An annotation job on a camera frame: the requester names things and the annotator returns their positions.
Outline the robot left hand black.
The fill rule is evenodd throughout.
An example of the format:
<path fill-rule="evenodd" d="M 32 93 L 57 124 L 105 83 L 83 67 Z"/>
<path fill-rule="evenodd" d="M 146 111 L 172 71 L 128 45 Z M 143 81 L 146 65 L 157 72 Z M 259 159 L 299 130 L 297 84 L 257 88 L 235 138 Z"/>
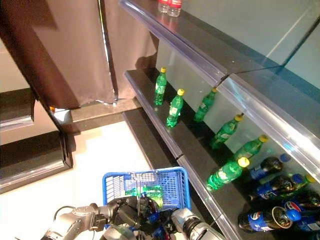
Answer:
<path fill-rule="evenodd" d="M 149 197 L 128 196 L 109 202 L 106 207 L 106 224 L 128 224 L 138 230 L 146 231 L 151 227 L 148 216 L 152 213 L 153 200 Z"/>

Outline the robot right hand black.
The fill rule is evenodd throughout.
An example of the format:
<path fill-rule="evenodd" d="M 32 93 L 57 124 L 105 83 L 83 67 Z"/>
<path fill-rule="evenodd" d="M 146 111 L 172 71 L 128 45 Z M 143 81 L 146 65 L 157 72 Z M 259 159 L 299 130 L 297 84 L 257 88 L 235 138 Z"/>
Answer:
<path fill-rule="evenodd" d="M 177 232 L 172 220 L 172 215 L 176 210 L 178 209 L 166 209 L 150 214 L 141 222 L 139 230 L 151 236 L 152 240 L 170 240 L 170 235 Z"/>

